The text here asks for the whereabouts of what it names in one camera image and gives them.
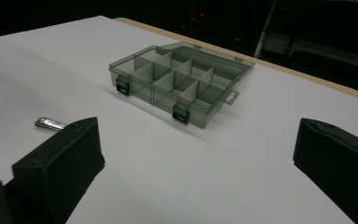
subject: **metal handle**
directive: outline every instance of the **metal handle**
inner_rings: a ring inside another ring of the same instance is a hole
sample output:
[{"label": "metal handle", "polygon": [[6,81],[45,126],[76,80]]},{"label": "metal handle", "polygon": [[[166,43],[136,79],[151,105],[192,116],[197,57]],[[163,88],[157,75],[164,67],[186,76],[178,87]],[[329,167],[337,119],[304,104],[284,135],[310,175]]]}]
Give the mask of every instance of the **metal handle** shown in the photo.
[{"label": "metal handle", "polygon": [[40,128],[47,128],[56,131],[63,129],[66,126],[66,124],[58,122],[57,120],[48,119],[45,117],[39,118],[37,121],[34,122],[34,125]]}]

